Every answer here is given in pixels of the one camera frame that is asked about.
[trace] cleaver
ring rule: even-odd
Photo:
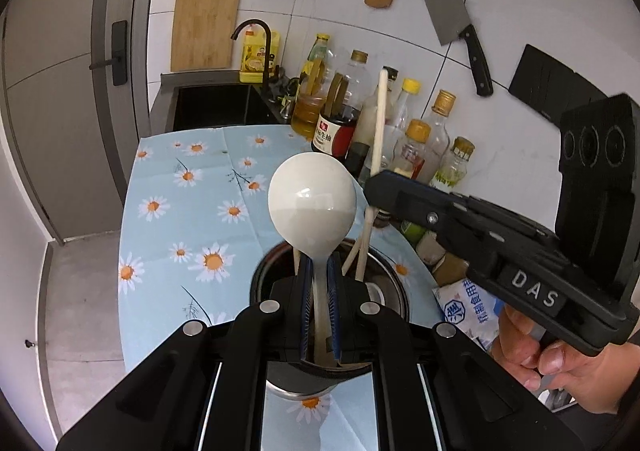
[[[486,63],[478,35],[471,24],[463,0],[424,0],[441,45],[465,40],[469,66],[476,83],[476,93],[487,97],[494,93],[489,66]]]

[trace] camera lens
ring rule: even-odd
[[[565,158],[572,158],[575,153],[575,138],[573,132],[567,132],[562,140],[562,151]]]
[[[625,136],[619,127],[613,126],[607,132],[607,138],[604,141],[604,153],[612,168],[622,164],[625,158],[625,148]]]
[[[598,158],[600,145],[598,144],[598,133],[596,129],[583,128],[580,135],[580,160],[585,166],[592,168]]]

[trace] wooden cutting board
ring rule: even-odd
[[[175,0],[171,72],[231,65],[240,0]]]

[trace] blue floral tablecloth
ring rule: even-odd
[[[232,320],[249,305],[252,275],[282,238],[267,207],[276,168],[309,151],[289,126],[233,126],[143,139],[129,182],[120,235],[118,311],[122,351],[132,370],[188,319]],[[357,238],[366,200],[349,233]],[[442,320],[435,282],[393,227],[371,245],[400,276],[413,323]],[[371,376],[307,401],[267,392],[264,451],[378,449]]]

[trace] black faucet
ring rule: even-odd
[[[271,29],[262,20],[246,20],[236,27],[236,30],[231,35],[232,40],[237,40],[240,32],[251,24],[260,25],[264,29],[264,33],[267,36],[267,45],[264,53],[264,70],[262,71],[262,95],[269,95],[269,63],[271,61]]]

